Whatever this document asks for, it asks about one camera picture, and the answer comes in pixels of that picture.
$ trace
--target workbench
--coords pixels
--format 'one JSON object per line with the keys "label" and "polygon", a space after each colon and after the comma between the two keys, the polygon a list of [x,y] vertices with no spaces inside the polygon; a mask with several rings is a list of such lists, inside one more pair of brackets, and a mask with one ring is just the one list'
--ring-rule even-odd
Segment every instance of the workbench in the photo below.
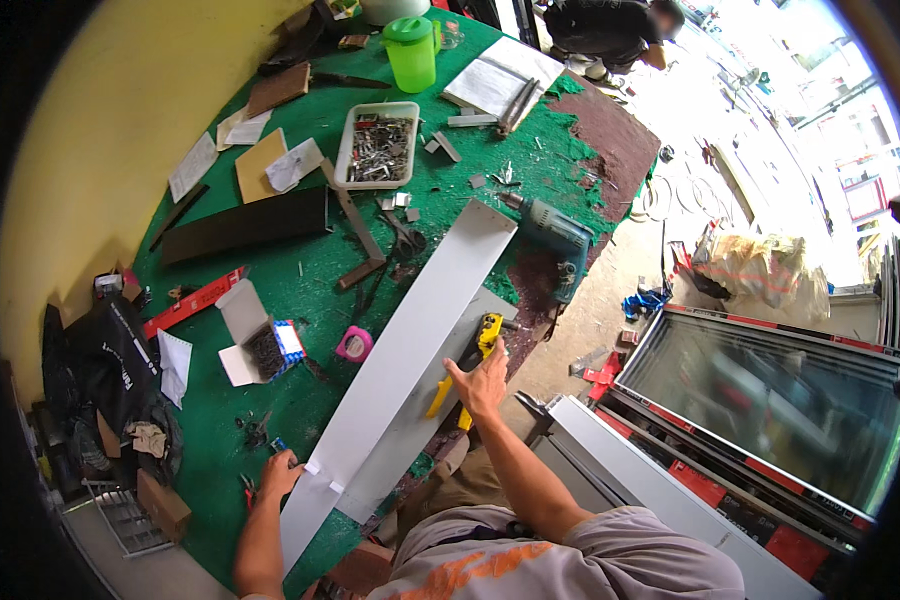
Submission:
{"label": "workbench", "polygon": [[[504,141],[494,141],[490,128],[448,129],[447,117],[459,114],[460,109],[440,98],[441,91],[502,33],[438,8],[432,8],[426,17],[454,18],[465,34],[464,42],[436,56],[437,78],[430,88],[418,94],[405,94],[396,87],[370,89],[315,85],[307,95],[276,107],[263,132],[265,137],[282,127],[288,148],[314,138],[324,156],[334,159],[345,116],[352,106],[411,100],[420,105],[420,116],[426,121],[421,125],[420,134],[429,139],[433,132],[443,131],[462,155],[462,161],[454,163],[442,150],[430,154],[420,148],[416,152],[413,178],[401,191],[412,194],[410,206],[420,209],[421,218],[413,227],[426,235],[429,245],[420,256],[403,261],[393,269],[392,276],[383,278],[372,306],[360,319],[360,326],[374,337],[384,329],[413,283],[414,272],[422,268],[471,197],[516,217],[516,213],[495,198],[495,192],[502,187],[494,186],[488,178],[487,186],[471,189],[468,180],[472,175],[498,173],[510,162],[514,179],[523,185],[508,189],[517,189],[526,197],[544,199],[600,235],[591,251],[592,262],[607,244],[616,223],[629,210],[628,200],[642,186],[660,145],[645,127],[591,85],[565,75],[552,88],[556,95],[545,97],[546,102],[539,102],[523,124]],[[394,75],[380,39],[381,35],[374,34],[365,49],[315,58],[311,61],[312,68],[393,83]],[[251,87],[258,81],[258,77],[251,78],[220,109],[207,127],[211,137],[216,138],[216,126],[220,121],[247,102]],[[574,106],[583,120],[579,124],[573,114],[566,114],[566,110],[560,112],[560,104],[572,94],[578,95]],[[578,139],[587,137],[588,121],[594,127],[598,124],[608,127],[609,123],[614,131],[622,132],[625,143],[615,147],[613,136],[604,136],[606,139],[589,140],[592,147],[589,146]],[[210,186],[209,191],[178,225],[240,204],[234,161],[250,148],[234,146],[220,153],[201,180]],[[614,182],[615,187],[600,183],[589,189],[581,186],[585,172],[578,161],[587,170]],[[324,185],[325,178],[317,169],[307,175],[297,189]],[[352,194],[363,221],[385,253],[390,251],[395,234],[389,224],[377,217],[376,199],[393,193]],[[267,411],[272,411],[267,423],[270,436],[280,436],[301,460],[307,459],[360,368],[360,365],[334,354],[337,343],[350,325],[354,307],[354,290],[340,292],[335,283],[367,257],[353,239],[352,227],[339,205],[331,199],[329,222],[334,226],[333,233],[230,251],[164,268],[159,264],[160,246],[154,252],[149,251],[149,246],[172,205],[168,192],[153,216],[133,263],[134,273],[142,285],[150,287],[154,296],[154,301],[144,308],[144,318],[156,315],[172,303],[167,296],[171,288],[180,284],[204,285],[245,265],[267,313],[275,319],[293,320],[306,353],[329,378],[323,382],[310,368],[297,364],[271,383],[234,388],[217,355],[219,350],[232,345],[217,309],[203,310],[168,330],[193,344],[189,387],[182,400],[183,410],[177,414],[184,432],[184,453],[174,487],[192,509],[183,546],[204,569],[232,588],[230,572],[234,551],[247,516],[239,474],[257,478],[271,455],[266,446],[252,451],[245,449],[244,431],[235,425],[235,419],[259,420]],[[539,332],[540,325],[547,321],[547,286],[552,286],[555,263],[552,254],[521,240],[518,234],[484,283],[512,304],[519,301],[520,322],[529,327],[511,341],[514,350],[511,372],[540,339],[539,333],[535,336],[535,332]],[[432,464],[432,458],[421,456],[414,468],[419,474],[425,474]],[[299,596],[360,539],[358,525],[334,510],[289,573],[285,581],[287,597]]]}

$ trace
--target black shirt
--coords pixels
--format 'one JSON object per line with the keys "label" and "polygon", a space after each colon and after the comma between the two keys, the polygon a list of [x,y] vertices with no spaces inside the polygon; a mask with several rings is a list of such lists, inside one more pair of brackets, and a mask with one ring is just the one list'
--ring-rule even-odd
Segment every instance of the black shirt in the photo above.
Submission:
{"label": "black shirt", "polygon": [[557,0],[543,18],[556,46],[605,64],[632,63],[648,44],[663,43],[642,0]]}

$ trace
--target white plastic tray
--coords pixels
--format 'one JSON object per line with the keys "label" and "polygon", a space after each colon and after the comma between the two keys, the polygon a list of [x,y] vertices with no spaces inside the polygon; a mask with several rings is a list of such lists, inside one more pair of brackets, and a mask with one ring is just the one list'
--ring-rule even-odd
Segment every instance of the white plastic tray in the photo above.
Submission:
{"label": "white plastic tray", "polygon": [[[353,130],[356,115],[376,113],[387,117],[413,119],[407,141],[407,175],[396,181],[347,181],[347,172],[353,157]],[[417,127],[420,125],[420,105],[416,102],[376,102],[357,104],[346,114],[343,137],[339,139],[336,153],[336,167],[333,172],[334,184],[343,189],[396,189],[406,186],[414,176],[414,155],[417,150]]]}

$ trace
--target worker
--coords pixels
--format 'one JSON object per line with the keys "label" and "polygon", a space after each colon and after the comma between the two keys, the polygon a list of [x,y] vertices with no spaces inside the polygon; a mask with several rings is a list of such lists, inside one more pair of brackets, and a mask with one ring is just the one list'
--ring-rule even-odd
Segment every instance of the worker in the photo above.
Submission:
{"label": "worker", "polygon": [[[470,506],[415,524],[400,545],[390,579],[369,598],[744,598],[740,569],[727,555],[678,534],[642,507],[594,514],[504,423],[507,355],[498,339],[470,372],[444,366],[492,463],[474,476]],[[457,470],[467,470],[470,457]],[[243,598],[282,598],[280,498],[301,474],[285,450],[264,467],[257,504],[237,549],[233,578]],[[502,494],[493,488],[502,488]],[[496,504],[480,497],[502,498]]]}
{"label": "worker", "polygon": [[586,70],[600,80],[608,72],[626,75],[636,61],[667,68],[663,41],[684,26],[684,12],[674,0],[556,0],[543,14],[553,38],[552,52],[599,59]]}

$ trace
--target glass pane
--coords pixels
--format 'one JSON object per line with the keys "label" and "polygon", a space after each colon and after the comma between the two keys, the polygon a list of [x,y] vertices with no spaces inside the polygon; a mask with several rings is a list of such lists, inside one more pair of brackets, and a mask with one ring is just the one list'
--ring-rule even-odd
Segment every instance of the glass pane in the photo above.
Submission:
{"label": "glass pane", "polygon": [[874,515],[900,453],[897,363],[664,313],[618,383]]}

